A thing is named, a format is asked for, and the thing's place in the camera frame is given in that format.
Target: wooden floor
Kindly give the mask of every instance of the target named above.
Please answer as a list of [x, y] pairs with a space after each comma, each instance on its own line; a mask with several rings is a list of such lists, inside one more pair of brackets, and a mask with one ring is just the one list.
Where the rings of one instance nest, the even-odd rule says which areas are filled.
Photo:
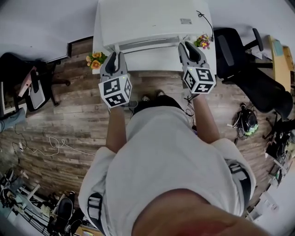
[[[53, 92], [60, 105], [54, 107], [49, 101], [40, 110], [34, 113], [28, 112], [26, 122], [16, 126], [16, 131], [23, 134], [31, 149], [40, 149], [47, 155], [56, 153], [57, 150], [49, 144], [51, 136], [56, 137], [60, 143], [64, 139], [66, 144], [93, 154], [105, 144], [108, 110], [100, 98], [99, 75], [92, 75], [92, 71], [86, 65], [85, 58], [91, 51], [91, 39], [73, 44], [72, 58], [63, 60], [56, 68], [55, 79], [71, 81], [69, 87], [53, 86]], [[184, 109], [187, 108], [178, 72], [131, 72], [131, 82], [132, 96], [135, 99], [144, 93], [162, 89], [167, 95], [175, 98]], [[249, 99], [236, 85], [222, 85], [221, 81], [218, 81], [217, 87], [207, 96], [207, 100], [222, 137], [234, 141], [236, 130], [228, 127], [227, 123], [232, 123], [240, 104], [249, 103]], [[260, 125], [258, 131], [237, 144], [257, 178], [257, 187], [251, 205], [268, 187], [267, 171], [272, 166], [271, 159], [265, 159], [266, 142], [262, 139], [262, 135], [270, 131], [270, 126], [265, 121], [266, 117], [274, 119], [273, 114], [258, 112]], [[126, 122], [129, 118], [130, 112], [126, 111]], [[18, 165], [12, 142], [18, 143], [24, 140], [21, 135], [14, 132], [14, 128], [9, 128], [0, 134], [0, 139], [3, 151], [0, 153], [0, 171], [3, 173], [8, 167]], [[23, 153], [17, 150], [17, 155], [20, 159], [17, 169], [24, 169], [27, 172], [30, 187], [39, 183], [41, 185], [39, 193], [43, 195], [52, 192], [68, 193], [71, 190], [79, 192], [82, 180], [94, 158], [68, 147], [62, 147], [59, 154], [52, 157], [43, 156], [40, 152], [32, 153], [29, 150]]]

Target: white t-shirt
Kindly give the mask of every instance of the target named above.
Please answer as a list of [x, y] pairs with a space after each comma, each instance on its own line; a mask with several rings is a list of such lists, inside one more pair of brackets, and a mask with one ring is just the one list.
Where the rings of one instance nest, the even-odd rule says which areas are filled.
[[249, 164], [233, 142], [220, 139], [207, 144], [192, 131], [178, 108], [147, 108], [130, 120], [127, 143], [117, 154], [100, 148], [87, 172], [79, 204], [87, 214], [88, 198], [103, 195], [101, 221], [106, 235], [130, 236], [141, 211], [157, 196], [173, 189], [189, 189], [210, 204], [241, 215], [236, 185], [224, 159], [237, 160], [251, 180]]

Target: person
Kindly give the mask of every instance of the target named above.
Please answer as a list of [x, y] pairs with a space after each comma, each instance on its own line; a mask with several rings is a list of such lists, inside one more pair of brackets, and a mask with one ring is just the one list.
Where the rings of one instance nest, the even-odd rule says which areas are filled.
[[227, 160], [246, 170], [252, 196], [249, 164], [233, 142], [220, 138], [205, 95], [193, 104], [197, 136], [163, 91], [154, 100], [145, 96], [127, 127], [122, 108], [110, 110], [106, 146], [97, 151], [78, 198], [104, 235], [267, 235], [240, 217], [243, 197]]

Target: sneaker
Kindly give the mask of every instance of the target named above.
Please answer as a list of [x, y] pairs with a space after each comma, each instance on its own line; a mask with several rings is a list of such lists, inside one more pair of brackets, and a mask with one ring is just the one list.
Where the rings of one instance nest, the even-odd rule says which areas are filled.
[[150, 99], [150, 97], [148, 95], [145, 94], [145, 95], [142, 96], [142, 100], [143, 101], [150, 101], [151, 99]]
[[159, 90], [156, 91], [156, 97], [160, 97], [160, 96], [163, 96], [163, 95], [165, 95], [163, 90], [159, 89]]

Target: white appliance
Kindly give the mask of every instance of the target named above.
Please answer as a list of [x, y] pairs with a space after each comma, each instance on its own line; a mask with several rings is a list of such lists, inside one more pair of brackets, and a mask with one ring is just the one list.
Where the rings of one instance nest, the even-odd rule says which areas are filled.
[[177, 47], [205, 33], [198, 31], [204, 20], [192, 0], [100, 0], [99, 11], [102, 44], [109, 52]]

